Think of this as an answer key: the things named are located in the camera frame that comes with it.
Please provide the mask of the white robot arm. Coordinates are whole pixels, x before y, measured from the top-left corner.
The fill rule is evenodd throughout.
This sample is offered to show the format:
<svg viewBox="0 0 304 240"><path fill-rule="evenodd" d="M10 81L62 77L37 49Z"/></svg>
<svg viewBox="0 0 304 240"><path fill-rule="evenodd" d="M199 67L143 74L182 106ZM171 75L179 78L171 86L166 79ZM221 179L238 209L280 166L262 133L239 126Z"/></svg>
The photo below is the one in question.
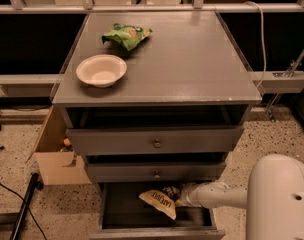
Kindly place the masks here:
<svg viewBox="0 0 304 240"><path fill-rule="evenodd" d="M187 183L180 206L246 211L246 240L304 240L304 164L271 154L254 165L246 187Z"/></svg>

